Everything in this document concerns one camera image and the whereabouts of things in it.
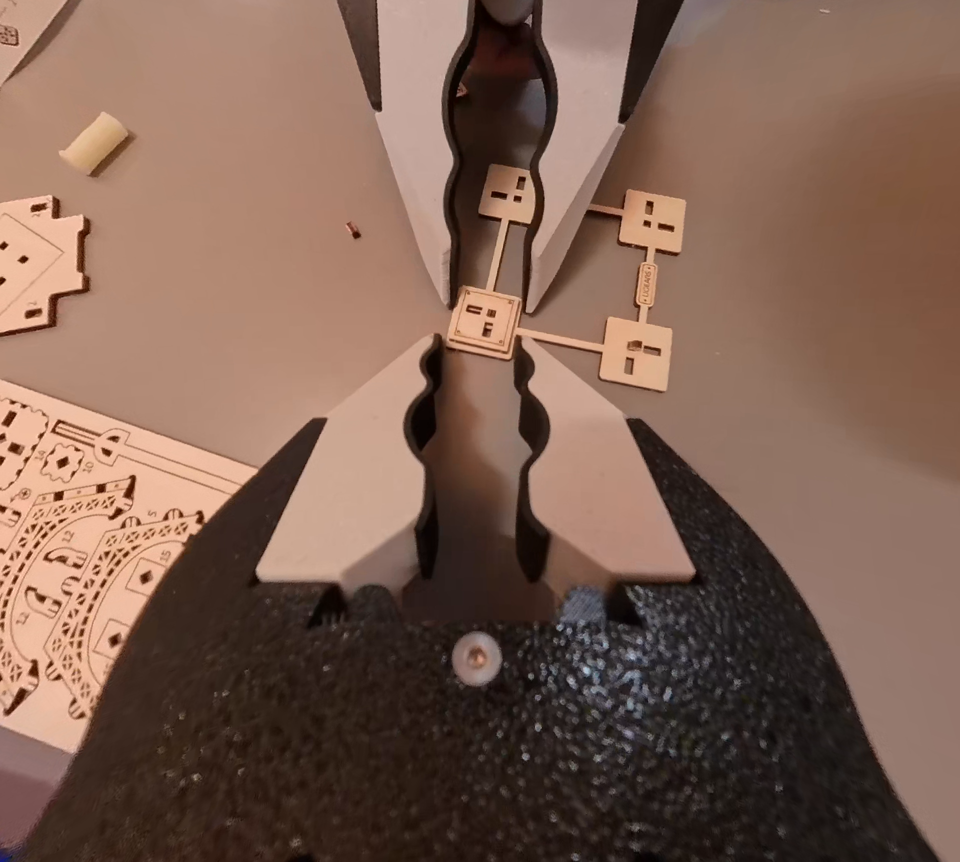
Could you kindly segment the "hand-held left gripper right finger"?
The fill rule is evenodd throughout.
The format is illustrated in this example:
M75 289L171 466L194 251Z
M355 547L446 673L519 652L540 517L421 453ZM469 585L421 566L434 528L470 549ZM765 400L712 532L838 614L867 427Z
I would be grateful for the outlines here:
M685 584L694 564L617 407L538 342L513 363L529 448L515 521L517 559L549 589Z

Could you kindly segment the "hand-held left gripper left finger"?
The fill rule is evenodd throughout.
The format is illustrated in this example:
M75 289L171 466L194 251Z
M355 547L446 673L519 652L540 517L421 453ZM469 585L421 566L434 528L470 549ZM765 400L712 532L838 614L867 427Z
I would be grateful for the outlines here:
M443 344L425 336L324 420L256 567L264 583L378 585L433 574L439 526L423 450L436 432Z

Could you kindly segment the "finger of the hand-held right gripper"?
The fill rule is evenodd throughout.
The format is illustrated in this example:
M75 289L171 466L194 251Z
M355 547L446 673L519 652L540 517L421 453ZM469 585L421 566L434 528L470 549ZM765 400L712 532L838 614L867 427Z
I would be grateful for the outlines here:
M459 251L451 207L459 163L452 118L474 0L376 0L376 10L376 122L426 272L451 307Z
M526 310L543 300L623 133L622 90L639 0L542 0L539 35L556 115L538 160L543 212L533 237Z

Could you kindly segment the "wooden frame with four squares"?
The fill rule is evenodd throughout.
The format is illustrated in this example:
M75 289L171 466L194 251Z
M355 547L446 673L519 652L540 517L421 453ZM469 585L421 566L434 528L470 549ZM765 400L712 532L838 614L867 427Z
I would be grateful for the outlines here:
M598 376L606 383L657 393L667 390L673 331L650 321L658 280L659 256L678 256L685 232L686 202L630 189L620 207L590 204L586 211L619 222L620 246L644 253L635 281L634 318L609 316L600 342L579 340L522 326L517 340L537 341L571 351L591 352L599 357ZM534 215L534 187L531 172L497 163L488 166L479 215L498 222L496 242L480 289L498 292L502 258L512 228L529 227Z

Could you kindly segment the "laser-cut wooden puzzle sheet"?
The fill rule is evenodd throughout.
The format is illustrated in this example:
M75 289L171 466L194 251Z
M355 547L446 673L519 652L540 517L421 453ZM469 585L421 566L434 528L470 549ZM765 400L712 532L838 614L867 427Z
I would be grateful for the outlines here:
M77 751L138 617L256 473L1 383L1 724Z

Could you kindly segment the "pale wax cylinder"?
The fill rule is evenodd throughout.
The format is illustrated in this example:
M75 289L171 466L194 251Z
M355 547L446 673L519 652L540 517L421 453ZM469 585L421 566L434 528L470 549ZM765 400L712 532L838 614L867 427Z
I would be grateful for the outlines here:
M92 177L104 162L128 142L130 135L123 122L114 115L101 111L57 154L66 165L78 173Z

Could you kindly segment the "cross-shaped wooden panel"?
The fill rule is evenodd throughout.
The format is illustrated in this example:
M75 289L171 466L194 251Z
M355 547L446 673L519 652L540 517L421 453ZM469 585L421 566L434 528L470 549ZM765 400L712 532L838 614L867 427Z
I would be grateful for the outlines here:
M1 335L54 326L57 301L86 292L90 222L62 216L55 196L1 204Z

